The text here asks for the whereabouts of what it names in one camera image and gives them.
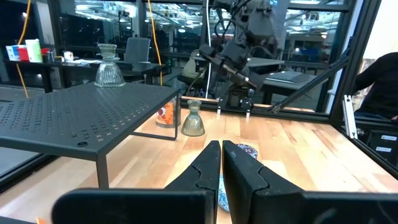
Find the orange can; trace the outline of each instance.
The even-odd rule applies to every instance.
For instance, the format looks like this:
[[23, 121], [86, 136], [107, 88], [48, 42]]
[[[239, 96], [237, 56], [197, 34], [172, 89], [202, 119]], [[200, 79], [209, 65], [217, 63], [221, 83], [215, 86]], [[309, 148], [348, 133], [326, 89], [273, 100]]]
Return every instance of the orange can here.
[[[175, 98], [166, 103], [156, 113], [156, 124], [162, 128], [174, 128], [174, 113], [175, 113]], [[181, 113], [178, 116], [178, 125], [181, 123]]]

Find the white box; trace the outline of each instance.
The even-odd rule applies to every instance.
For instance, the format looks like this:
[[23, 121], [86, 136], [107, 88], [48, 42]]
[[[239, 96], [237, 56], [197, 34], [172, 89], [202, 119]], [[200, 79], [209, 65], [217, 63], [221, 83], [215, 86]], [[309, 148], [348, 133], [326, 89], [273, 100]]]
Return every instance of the white box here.
[[8, 58], [13, 61], [19, 61], [18, 45], [6, 46]]

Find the wall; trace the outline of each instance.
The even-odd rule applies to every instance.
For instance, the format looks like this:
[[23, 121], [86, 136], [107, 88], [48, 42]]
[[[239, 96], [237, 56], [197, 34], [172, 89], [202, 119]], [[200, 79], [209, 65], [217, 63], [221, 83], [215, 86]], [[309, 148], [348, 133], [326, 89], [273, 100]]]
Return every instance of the wall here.
[[363, 58], [377, 59], [398, 51], [398, 0], [382, 0]]

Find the metal rod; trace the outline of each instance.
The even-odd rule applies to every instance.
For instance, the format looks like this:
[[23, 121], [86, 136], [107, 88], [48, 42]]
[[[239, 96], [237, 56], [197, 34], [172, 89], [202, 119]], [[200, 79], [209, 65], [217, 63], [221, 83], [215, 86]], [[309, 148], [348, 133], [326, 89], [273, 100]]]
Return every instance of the metal rod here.
[[273, 111], [274, 113], [279, 112], [281, 109], [285, 108], [291, 102], [295, 101], [296, 99], [300, 98], [307, 92], [311, 91], [313, 88], [315, 88], [316, 86], [321, 84], [323, 81], [325, 81], [326, 79], [328, 79], [332, 75], [334, 75], [338, 70], [345, 67], [347, 65], [348, 59], [349, 59], [349, 57], [343, 57], [341, 60], [334, 63], [333, 66], [329, 70], [323, 72], [321, 75], [314, 78], [312, 81], [307, 83], [305, 86], [301, 87], [301, 89], [295, 91], [293, 94], [288, 96], [282, 102], [276, 104], [273, 107], [268, 108], [267, 110]]

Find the glass vase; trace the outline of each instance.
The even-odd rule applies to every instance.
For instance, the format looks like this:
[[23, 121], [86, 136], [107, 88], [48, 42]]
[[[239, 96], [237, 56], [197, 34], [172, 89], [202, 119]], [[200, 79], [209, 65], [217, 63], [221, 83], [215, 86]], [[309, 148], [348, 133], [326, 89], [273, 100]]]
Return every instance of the glass vase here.
[[198, 112], [200, 109], [200, 100], [188, 100], [189, 115], [184, 121], [181, 129], [181, 133], [186, 136], [201, 136], [205, 133], [205, 127], [203, 121], [199, 116]]
[[122, 72], [113, 58], [117, 45], [114, 44], [98, 44], [101, 51], [103, 61], [97, 69], [94, 84], [98, 87], [121, 87], [126, 84], [122, 76]]

